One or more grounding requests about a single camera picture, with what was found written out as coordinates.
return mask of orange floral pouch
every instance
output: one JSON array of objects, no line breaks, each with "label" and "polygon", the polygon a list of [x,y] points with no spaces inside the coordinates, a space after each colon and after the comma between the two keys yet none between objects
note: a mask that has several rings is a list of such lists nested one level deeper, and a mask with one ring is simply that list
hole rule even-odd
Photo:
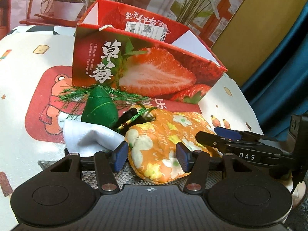
[{"label": "orange floral pouch", "polygon": [[150,122],[137,124],[127,131],[128,160],[136,174],[151,183],[163,184],[189,175],[184,173],[175,155],[176,144],[183,142],[191,151],[202,150],[219,157],[217,149],[199,144],[199,131],[215,134],[203,116],[195,112],[174,113],[154,109],[143,115]]}]

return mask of white label sticker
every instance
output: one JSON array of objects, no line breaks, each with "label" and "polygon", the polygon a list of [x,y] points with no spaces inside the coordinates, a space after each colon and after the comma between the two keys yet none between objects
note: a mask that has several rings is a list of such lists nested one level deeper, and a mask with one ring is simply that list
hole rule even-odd
[{"label": "white label sticker", "polygon": [[141,22],[127,22],[125,31],[147,36],[158,41],[165,41],[168,29],[165,27],[144,24]]}]

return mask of blue curtain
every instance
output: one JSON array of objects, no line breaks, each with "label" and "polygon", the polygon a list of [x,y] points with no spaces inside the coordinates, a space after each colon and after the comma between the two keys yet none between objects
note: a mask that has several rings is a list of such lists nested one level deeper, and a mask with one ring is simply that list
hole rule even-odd
[{"label": "blue curtain", "polygon": [[308,2],[274,52],[241,88],[267,136],[285,140],[308,110]]}]

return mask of white flower pot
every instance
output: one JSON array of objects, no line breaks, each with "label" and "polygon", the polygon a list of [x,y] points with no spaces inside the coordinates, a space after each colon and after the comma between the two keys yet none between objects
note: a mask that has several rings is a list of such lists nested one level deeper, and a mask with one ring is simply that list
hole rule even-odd
[{"label": "white flower pot", "polygon": [[54,1],[53,6],[55,18],[75,21],[84,4]]}]

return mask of strawberry box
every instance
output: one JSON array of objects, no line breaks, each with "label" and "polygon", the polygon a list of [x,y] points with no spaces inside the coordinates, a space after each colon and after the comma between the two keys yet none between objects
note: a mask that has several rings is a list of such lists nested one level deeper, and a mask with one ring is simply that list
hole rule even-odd
[{"label": "strawberry box", "polygon": [[141,8],[97,0],[77,24],[74,86],[197,104],[226,71],[187,26]]}]

